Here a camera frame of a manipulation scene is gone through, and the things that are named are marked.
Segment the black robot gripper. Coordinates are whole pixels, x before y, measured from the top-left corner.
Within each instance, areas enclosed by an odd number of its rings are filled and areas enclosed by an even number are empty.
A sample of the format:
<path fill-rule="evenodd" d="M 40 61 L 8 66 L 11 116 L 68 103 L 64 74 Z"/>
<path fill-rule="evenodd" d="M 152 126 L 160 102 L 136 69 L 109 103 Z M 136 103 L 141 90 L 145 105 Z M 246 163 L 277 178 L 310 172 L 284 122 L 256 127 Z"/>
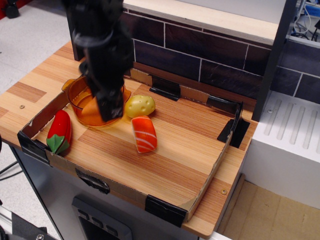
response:
<path fill-rule="evenodd" d="M 89 86 L 104 122 L 123 116 L 123 75 L 133 66 L 133 40 L 121 0 L 64 0 L 73 44 L 83 50 Z"/>

